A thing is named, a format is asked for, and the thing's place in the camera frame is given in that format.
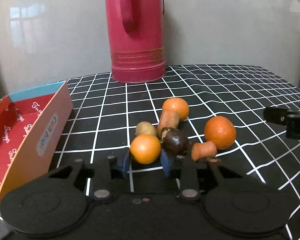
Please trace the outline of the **orange tangerine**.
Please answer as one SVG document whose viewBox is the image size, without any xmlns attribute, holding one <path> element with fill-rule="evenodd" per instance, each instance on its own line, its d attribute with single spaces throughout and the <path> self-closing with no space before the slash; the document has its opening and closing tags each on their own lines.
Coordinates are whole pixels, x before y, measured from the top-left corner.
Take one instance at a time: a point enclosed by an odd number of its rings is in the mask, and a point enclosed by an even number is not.
<svg viewBox="0 0 300 240">
<path fill-rule="evenodd" d="M 233 123 L 223 116 L 214 116 L 204 128 L 205 141 L 211 141 L 218 150 L 230 148 L 236 140 L 236 129 Z"/>
<path fill-rule="evenodd" d="M 169 98 L 162 106 L 164 110 L 177 112 L 180 115 L 180 121 L 184 121 L 190 112 L 188 103 L 182 98 Z"/>
<path fill-rule="evenodd" d="M 130 152 L 138 163 L 151 164 L 161 154 L 161 143 L 154 135 L 138 135 L 130 145 Z"/>
</svg>

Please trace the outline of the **black white grid tablecloth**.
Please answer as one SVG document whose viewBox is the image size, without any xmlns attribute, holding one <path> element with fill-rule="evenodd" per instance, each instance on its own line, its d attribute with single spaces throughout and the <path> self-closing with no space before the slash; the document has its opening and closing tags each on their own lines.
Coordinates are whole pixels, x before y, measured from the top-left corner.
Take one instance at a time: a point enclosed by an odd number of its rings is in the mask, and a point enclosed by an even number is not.
<svg viewBox="0 0 300 240">
<path fill-rule="evenodd" d="M 288 193 L 292 213 L 281 239 L 300 239 L 300 140 L 287 139 L 281 126 L 266 124 L 266 106 L 298 110 L 300 89 L 257 66 L 169 66 L 160 80 L 125 85 L 112 75 L 68 81 L 74 108 L 56 148 L 51 167 L 75 157 L 96 161 L 127 149 L 140 121 L 157 124 L 162 104 L 173 96 L 190 107 L 181 124 L 192 142 L 204 140 L 204 124 L 214 115 L 234 123 L 236 142 L 220 153 L 238 172 L 263 178 Z"/>
</svg>

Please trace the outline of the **red cardboard box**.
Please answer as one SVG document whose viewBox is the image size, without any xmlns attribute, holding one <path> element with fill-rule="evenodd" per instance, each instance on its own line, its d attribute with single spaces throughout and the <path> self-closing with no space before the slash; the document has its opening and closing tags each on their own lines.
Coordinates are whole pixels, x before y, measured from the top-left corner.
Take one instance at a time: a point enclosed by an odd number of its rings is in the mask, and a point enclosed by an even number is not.
<svg viewBox="0 0 300 240">
<path fill-rule="evenodd" d="M 72 109 L 65 81 L 0 100 L 0 202 L 13 189 L 48 172 Z"/>
</svg>

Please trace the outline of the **dark brown chestnut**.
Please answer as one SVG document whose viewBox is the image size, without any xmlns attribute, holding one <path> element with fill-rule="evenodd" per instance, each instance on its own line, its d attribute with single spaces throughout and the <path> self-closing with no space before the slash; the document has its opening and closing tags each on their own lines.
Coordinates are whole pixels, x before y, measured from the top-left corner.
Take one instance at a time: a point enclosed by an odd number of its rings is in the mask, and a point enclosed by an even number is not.
<svg viewBox="0 0 300 240">
<path fill-rule="evenodd" d="M 164 150 L 173 155 L 186 155 L 189 149 L 189 139 L 177 128 L 164 127 L 161 132 Z"/>
</svg>

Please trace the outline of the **brown potato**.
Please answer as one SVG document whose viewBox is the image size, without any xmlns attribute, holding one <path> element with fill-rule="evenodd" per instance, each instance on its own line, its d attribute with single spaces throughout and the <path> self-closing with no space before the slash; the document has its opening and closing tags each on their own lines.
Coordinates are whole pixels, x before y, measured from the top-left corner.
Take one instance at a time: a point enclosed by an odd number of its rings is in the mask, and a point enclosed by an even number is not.
<svg viewBox="0 0 300 240">
<path fill-rule="evenodd" d="M 142 121 L 136 126 L 135 135 L 140 136 L 142 134 L 149 134 L 156 137 L 157 129 L 151 123 Z"/>
</svg>

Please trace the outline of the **red thermos flask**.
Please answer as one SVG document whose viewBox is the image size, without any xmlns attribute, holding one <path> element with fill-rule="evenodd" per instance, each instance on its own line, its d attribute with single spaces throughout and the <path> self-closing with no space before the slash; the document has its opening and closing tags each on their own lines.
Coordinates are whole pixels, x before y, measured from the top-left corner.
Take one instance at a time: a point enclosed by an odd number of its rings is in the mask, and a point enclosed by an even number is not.
<svg viewBox="0 0 300 240">
<path fill-rule="evenodd" d="M 164 0 L 105 0 L 113 79 L 143 83 L 165 74 Z"/>
</svg>

